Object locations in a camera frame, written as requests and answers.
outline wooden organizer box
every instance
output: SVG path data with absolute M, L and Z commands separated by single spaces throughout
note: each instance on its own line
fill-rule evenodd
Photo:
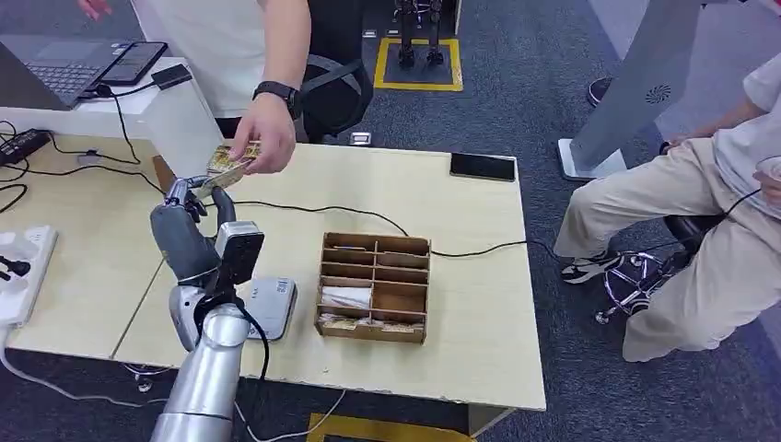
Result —
M 430 252 L 431 245 L 424 238 L 326 233 L 315 309 L 318 332 L 323 336 L 423 343 Z M 324 286 L 369 288 L 369 306 L 325 305 Z M 323 313 L 345 319 L 325 320 Z

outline light wood tabletop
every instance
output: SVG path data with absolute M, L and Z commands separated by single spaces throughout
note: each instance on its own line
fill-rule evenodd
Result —
M 449 155 L 442 153 L 299 145 L 285 171 L 245 177 L 229 193 L 235 201 L 379 212 L 447 253 L 525 238 L 518 183 L 451 177 Z M 433 257 L 423 345 L 324 338 L 313 325 L 323 232 L 400 232 L 370 215 L 308 214 L 258 205 L 237 209 L 239 220 L 254 221 L 266 236 L 255 275 L 288 277 L 298 287 L 286 335 L 271 344 L 269 379 L 495 406 L 486 417 L 475 414 L 474 419 L 484 421 L 478 426 L 503 417 L 508 408 L 545 409 L 526 246 L 472 258 Z M 214 233 L 215 218 L 214 213 L 206 218 L 204 231 Z M 146 249 L 151 236 L 142 236 L 126 232 L 124 240 Z M 154 259 L 134 262 L 147 273 L 157 265 Z M 133 279 L 129 273 L 112 278 Z M 157 366 L 183 361 L 185 352 L 169 317 L 174 285 L 173 274 L 163 266 L 113 358 Z M 262 359 L 261 343 L 247 342 L 242 375 L 257 377 Z
M 132 159 L 122 139 L 56 136 L 63 150 L 98 149 Z M 100 165 L 143 171 L 157 183 L 148 142 L 133 141 L 141 167 L 101 160 Z M 76 155 L 61 154 L 52 143 L 29 157 L 31 170 L 67 171 L 80 166 Z M 19 174 L 0 169 L 0 180 Z M 51 225 L 59 233 L 35 309 L 27 325 L 11 334 L 12 348 L 62 355 L 109 358 L 161 264 L 149 229 L 149 213 L 160 194 L 141 177 L 106 170 L 66 177 L 28 174 L 19 181 L 27 194 L 0 215 L 2 230 L 24 231 Z M 0 192 L 0 206 L 16 190 Z

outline yellow tape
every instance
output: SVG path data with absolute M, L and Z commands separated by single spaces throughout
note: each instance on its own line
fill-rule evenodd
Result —
M 313 413 L 309 417 L 309 428 L 315 426 L 322 416 Z M 452 430 L 334 415 L 329 416 L 318 429 L 309 433 L 307 442 L 325 442 L 326 436 L 351 437 L 376 442 L 474 442 L 471 437 Z
M 384 37 L 379 42 L 377 65 L 374 68 L 374 88 L 462 92 L 463 76 L 461 73 L 459 41 L 457 39 L 445 39 L 439 41 L 439 44 L 448 46 L 450 49 L 450 72 L 453 74 L 453 82 L 449 85 L 443 85 L 439 83 L 386 83 L 385 69 L 388 67 L 388 49 L 392 43 L 402 44 L 402 39 Z M 428 44 L 428 40 L 413 39 L 413 44 Z

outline wall socket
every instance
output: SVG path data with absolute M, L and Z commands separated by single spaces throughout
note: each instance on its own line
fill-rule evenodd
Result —
M 0 233 L 0 255 L 30 265 L 24 276 L 10 273 L 10 281 L 0 281 L 0 326 L 21 327 L 28 321 L 56 240 L 57 231 L 51 226 L 31 227 L 24 233 Z

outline white t-shirt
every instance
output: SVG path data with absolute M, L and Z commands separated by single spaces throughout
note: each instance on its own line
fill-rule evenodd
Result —
M 217 118 L 240 117 L 262 80 L 265 39 L 256 0 L 132 0 L 148 41 L 187 58 Z
M 759 189 L 759 181 L 752 176 L 757 163 L 781 156 L 781 53 L 749 74 L 743 88 L 755 105 L 770 113 L 714 135 L 721 178 L 738 195 Z M 760 194 L 747 201 L 763 213 L 781 218 L 781 208 L 768 204 Z

